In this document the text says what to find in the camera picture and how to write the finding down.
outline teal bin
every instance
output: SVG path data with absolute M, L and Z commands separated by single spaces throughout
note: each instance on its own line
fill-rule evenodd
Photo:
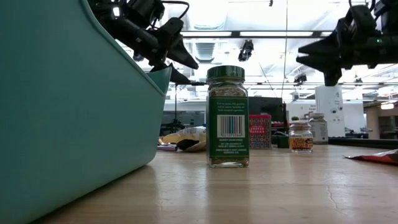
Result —
M 4 1 L 0 28 L 0 223 L 154 158 L 170 69 L 145 74 L 86 0 Z

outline spice jar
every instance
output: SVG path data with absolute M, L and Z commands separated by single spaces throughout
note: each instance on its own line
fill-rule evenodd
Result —
M 218 66 L 207 71 L 206 154 L 210 167 L 249 165 L 248 91 L 244 69 Z
M 289 147 L 292 152 L 312 152 L 313 136 L 308 121 L 293 121 L 289 129 Z
M 310 125 L 314 144 L 328 144 L 328 122 L 324 113 L 310 113 Z

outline ceiling light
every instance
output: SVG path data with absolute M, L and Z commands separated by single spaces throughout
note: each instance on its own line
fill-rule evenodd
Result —
M 227 37 L 230 36 L 232 32 L 214 32 L 214 31 L 181 31 L 184 37 Z
M 298 31 L 292 31 L 292 32 L 269 32 L 269 31 L 250 31 L 250 32 L 241 32 L 241 36 L 245 37 L 272 37 L 272 36 L 299 36 L 299 37 L 310 37 L 313 34 L 313 32 L 298 32 Z
M 333 33 L 333 32 L 322 32 L 322 33 L 321 33 L 321 37 L 327 37 L 327 36 L 329 36 L 331 33 Z
M 119 17 L 120 16 L 120 10 L 118 7 L 114 7 L 113 8 L 113 14 L 115 17 Z
M 381 104 L 381 109 L 382 110 L 391 110 L 394 109 L 394 105 L 392 103 L 382 103 Z

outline white lid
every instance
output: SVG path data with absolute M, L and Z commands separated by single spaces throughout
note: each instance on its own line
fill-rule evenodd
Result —
M 313 113 L 310 113 L 310 118 L 314 118 L 314 117 L 324 117 L 325 116 L 325 113 L 322 113 L 322 112 L 313 112 Z

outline wood grain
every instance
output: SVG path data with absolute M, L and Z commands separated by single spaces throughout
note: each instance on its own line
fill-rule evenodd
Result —
M 210 169 L 204 153 L 158 152 L 35 223 L 397 223 L 398 167 L 342 158 L 380 151 L 253 150 L 247 169 Z

